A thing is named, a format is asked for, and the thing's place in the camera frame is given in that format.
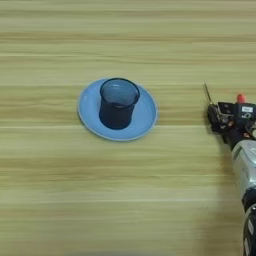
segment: glass cup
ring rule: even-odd
[[[100,95],[101,122],[114,130],[129,126],[134,106],[140,97],[138,86],[124,78],[112,78],[102,84]]]

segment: table surface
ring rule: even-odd
[[[0,255],[239,256],[243,211],[215,101],[256,101],[256,1],[0,1]],[[91,134],[80,92],[142,84],[155,129]]]

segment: saucer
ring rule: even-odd
[[[112,130],[101,123],[99,111],[101,105],[100,88],[108,79],[100,79],[84,89],[78,102],[78,114],[83,124],[98,136],[113,141],[130,141],[145,136],[157,120],[157,105],[153,97],[142,86],[140,98],[135,105],[130,125],[122,130]]]

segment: wood grain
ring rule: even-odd
[[[0,255],[241,255],[202,84],[215,101],[256,101],[255,25],[253,0],[0,1]],[[131,143],[76,113],[87,85],[116,76],[159,106]]]

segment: cup rim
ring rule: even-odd
[[[104,85],[106,85],[106,83],[108,83],[109,81],[112,81],[112,80],[123,80],[123,81],[126,81],[126,82],[130,83],[131,85],[133,85],[135,87],[136,91],[137,91],[137,95],[136,95],[136,98],[133,101],[133,103],[131,103],[130,105],[127,105],[127,106],[118,106],[118,108],[129,108],[129,107],[135,105],[138,102],[138,100],[140,98],[139,87],[135,83],[133,83],[132,81],[130,81],[128,79],[125,79],[125,78],[121,78],[121,77],[109,78],[109,79],[107,79],[106,81],[103,82],[103,84],[100,87],[100,95],[101,95],[102,100],[104,100],[104,102],[106,102],[107,104],[113,104],[113,103],[107,101],[105,99],[104,95],[103,95],[103,87],[104,87]]]

